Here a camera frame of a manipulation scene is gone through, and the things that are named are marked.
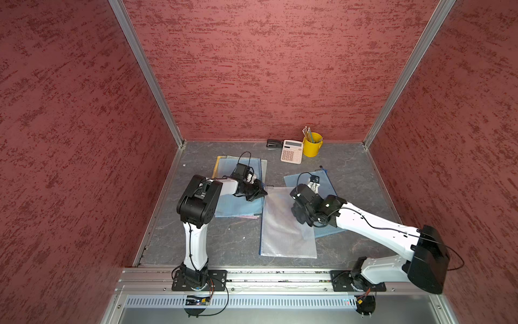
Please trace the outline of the blue mesh document bag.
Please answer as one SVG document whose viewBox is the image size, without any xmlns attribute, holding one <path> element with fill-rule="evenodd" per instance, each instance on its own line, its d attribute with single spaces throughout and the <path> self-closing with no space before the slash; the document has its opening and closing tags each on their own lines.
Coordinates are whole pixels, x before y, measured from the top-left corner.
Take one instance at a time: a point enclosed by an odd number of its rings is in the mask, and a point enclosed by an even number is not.
<svg viewBox="0 0 518 324">
<path fill-rule="evenodd" d="M 226 159 L 221 159 L 219 163 L 219 173 L 216 178 L 230 176 L 237 162 L 238 158 L 233 156 L 227 156 Z M 259 158 L 252 158 L 250 162 L 250 166 L 252 166 L 255 171 L 255 176 L 262 182 L 264 182 L 266 178 L 267 163 L 268 161 L 266 159 Z M 225 195 L 220 197 L 214 216 L 217 218 L 245 217 L 255 219 L 262 215 L 263 203 L 263 198 L 248 202 L 244 197 L 238 198 L 232 195 Z"/>
<path fill-rule="evenodd" d="M 329 195 L 337 195 L 328 175 L 327 172 L 323 169 L 319 169 L 316 171 L 310 172 L 313 176 L 317 176 L 319 178 L 319 186 L 318 186 L 318 194 L 322 198 L 326 198 Z M 299 174 L 293 174 L 293 175 L 286 175 L 284 177 L 284 182 L 286 187 L 295 187 L 297 184 L 309 184 L 310 183 L 310 177 L 309 174 L 302 174 L 299 176 Z M 314 234 L 315 238 L 323 238 L 326 236 L 331 236 L 334 234 L 338 234 L 341 232 L 345 232 L 345 229 L 341 228 L 335 228 L 331 225 L 326 226 L 325 228 L 315 228 Z"/>
</svg>

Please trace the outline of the yellow mesh document bag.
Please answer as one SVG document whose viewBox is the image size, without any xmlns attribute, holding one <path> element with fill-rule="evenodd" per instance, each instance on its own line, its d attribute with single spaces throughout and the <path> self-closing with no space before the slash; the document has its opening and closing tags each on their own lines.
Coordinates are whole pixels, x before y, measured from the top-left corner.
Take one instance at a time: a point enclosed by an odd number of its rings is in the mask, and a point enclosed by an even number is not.
<svg viewBox="0 0 518 324">
<path fill-rule="evenodd" d="M 212 175 L 212 178 L 216 178 L 218 176 L 218 173 L 219 173 L 219 163 L 221 161 L 221 159 L 226 159 L 227 156 L 226 155 L 220 155 L 217 157 L 217 161 L 214 165 L 214 169 L 213 169 L 213 175 Z"/>
</svg>

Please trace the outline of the clear white mesh document bag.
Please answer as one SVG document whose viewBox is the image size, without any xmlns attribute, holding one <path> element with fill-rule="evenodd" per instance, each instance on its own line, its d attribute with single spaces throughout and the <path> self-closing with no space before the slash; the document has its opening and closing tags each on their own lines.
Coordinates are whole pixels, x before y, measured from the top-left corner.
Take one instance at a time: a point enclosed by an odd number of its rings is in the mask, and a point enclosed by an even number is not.
<svg viewBox="0 0 518 324">
<path fill-rule="evenodd" d="M 260 255 L 265 257 L 317 258 L 314 230 L 301 224 L 291 208 L 291 189 L 268 187 L 264 197 Z"/>
</svg>

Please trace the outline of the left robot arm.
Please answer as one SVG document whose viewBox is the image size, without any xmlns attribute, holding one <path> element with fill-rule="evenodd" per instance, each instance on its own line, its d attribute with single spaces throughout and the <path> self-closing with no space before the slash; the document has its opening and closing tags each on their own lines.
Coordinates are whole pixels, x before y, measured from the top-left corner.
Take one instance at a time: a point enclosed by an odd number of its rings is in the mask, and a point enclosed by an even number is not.
<svg viewBox="0 0 518 324">
<path fill-rule="evenodd" d="M 267 196 L 263 183 L 236 178 L 209 179 L 193 175 L 176 207 L 186 233 L 186 256 L 179 266 L 190 287 L 202 289 L 209 281 L 209 258 L 206 252 L 208 224 L 213 219 L 220 197 L 244 197 L 255 201 Z"/>
</svg>

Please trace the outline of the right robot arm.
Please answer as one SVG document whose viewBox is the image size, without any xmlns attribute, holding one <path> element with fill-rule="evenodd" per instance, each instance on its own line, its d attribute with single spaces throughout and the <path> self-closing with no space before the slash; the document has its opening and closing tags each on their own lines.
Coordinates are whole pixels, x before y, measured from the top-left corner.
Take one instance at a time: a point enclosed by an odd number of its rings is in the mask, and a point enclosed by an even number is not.
<svg viewBox="0 0 518 324">
<path fill-rule="evenodd" d="M 408 282 L 430 293 L 442 294 L 453 251 L 438 230 L 425 225 L 415 228 L 397 224 L 360 209 L 334 195 L 322 198 L 306 184 L 290 193 L 292 213 L 301 224 L 331 226 L 357 233 L 393 251 L 383 258 L 360 257 L 351 270 L 332 282 L 357 292 L 379 291 L 386 283 Z"/>
</svg>

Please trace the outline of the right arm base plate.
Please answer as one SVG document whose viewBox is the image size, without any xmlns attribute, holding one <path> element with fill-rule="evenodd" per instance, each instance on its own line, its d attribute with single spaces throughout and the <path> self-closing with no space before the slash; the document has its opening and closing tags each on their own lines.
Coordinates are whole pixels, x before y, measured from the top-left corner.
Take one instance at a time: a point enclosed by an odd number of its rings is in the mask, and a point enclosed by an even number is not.
<svg viewBox="0 0 518 324">
<path fill-rule="evenodd" d="M 351 271 L 330 271 L 330 282 L 334 292 L 385 292 L 387 287 L 384 283 L 370 283 L 361 275 L 352 275 Z"/>
</svg>

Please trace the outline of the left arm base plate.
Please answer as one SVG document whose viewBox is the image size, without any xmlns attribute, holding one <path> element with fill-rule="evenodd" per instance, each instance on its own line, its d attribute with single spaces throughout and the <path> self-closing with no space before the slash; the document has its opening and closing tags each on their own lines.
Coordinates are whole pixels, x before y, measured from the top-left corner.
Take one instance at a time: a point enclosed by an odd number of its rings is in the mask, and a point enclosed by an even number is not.
<svg viewBox="0 0 518 324">
<path fill-rule="evenodd" d="M 186 274 L 177 270 L 173 276 L 171 290 L 174 292 L 224 292 L 228 271 L 208 270 L 201 274 Z"/>
</svg>

